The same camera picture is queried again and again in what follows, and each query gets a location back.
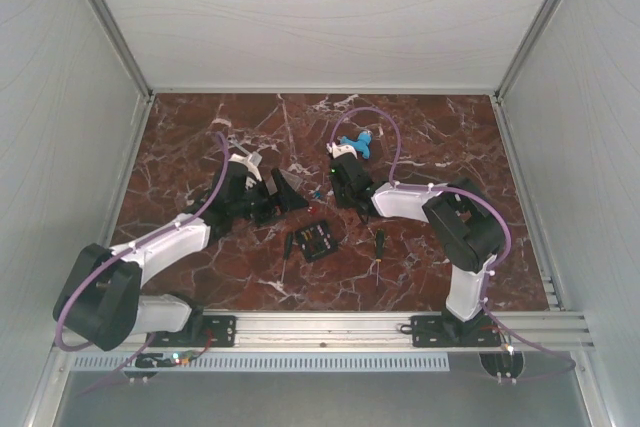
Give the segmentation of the clear plastic fuse box lid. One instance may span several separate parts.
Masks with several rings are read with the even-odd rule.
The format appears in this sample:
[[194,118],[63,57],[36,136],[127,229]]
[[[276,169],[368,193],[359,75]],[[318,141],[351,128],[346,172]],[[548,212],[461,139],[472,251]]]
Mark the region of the clear plastic fuse box lid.
[[[302,178],[291,173],[288,171],[280,171],[283,179],[286,181],[286,183],[294,190],[297,191],[300,188],[300,185],[302,184]],[[266,187],[268,192],[273,195],[276,193],[276,184],[275,184],[275,180],[274,177],[271,177],[267,182],[266,182]]]

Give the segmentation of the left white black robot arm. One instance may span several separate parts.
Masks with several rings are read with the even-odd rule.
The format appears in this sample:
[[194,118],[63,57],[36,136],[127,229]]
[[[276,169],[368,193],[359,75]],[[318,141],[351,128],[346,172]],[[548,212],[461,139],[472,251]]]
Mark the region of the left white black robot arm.
[[239,218],[261,226],[308,205],[279,169],[264,181],[255,165],[235,155],[211,188],[169,223],[128,243],[84,247],[54,305],[56,329],[69,329],[104,351],[136,334],[169,333],[193,345],[206,330],[200,308],[178,294],[145,295],[143,287],[225,237]]

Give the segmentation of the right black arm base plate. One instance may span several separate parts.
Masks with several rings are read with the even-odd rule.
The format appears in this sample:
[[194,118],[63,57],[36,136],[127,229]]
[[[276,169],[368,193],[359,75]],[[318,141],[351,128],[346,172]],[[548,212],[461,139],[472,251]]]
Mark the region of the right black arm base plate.
[[497,325],[483,313],[463,322],[449,314],[415,315],[398,328],[417,348],[498,348],[502,336]]

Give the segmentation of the black fuse box base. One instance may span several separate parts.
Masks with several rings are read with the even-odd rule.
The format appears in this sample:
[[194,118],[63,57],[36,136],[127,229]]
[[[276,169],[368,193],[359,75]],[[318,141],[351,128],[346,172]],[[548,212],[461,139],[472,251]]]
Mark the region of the black fuse box base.
[[338,250],[338,242],[331,234],[326,220],[296,230],[294,239],[307,263],[313,263]]

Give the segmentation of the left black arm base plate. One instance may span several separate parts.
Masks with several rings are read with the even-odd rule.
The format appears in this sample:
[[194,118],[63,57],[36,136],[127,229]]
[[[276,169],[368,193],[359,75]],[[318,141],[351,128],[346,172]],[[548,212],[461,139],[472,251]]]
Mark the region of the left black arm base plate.
[[233,315],[201,315],[190,319],[179,332],[160,332],[150,346],[154,348],[189,347],[230,348],[235,345],[237,317]]

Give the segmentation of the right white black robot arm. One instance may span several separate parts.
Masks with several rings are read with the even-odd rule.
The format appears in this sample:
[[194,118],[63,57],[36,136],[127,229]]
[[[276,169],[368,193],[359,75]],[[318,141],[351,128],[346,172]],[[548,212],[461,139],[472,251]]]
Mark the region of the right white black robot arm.
[[443,335],[457,345],[474,337],[488,267],[511,245],[506,221],[475,183],[467,177],[429,185],[376,182],[352,152],[332,154],[329,170],[337,206],[355,210],[362,221],[404,218],[431,226],[452,264]]

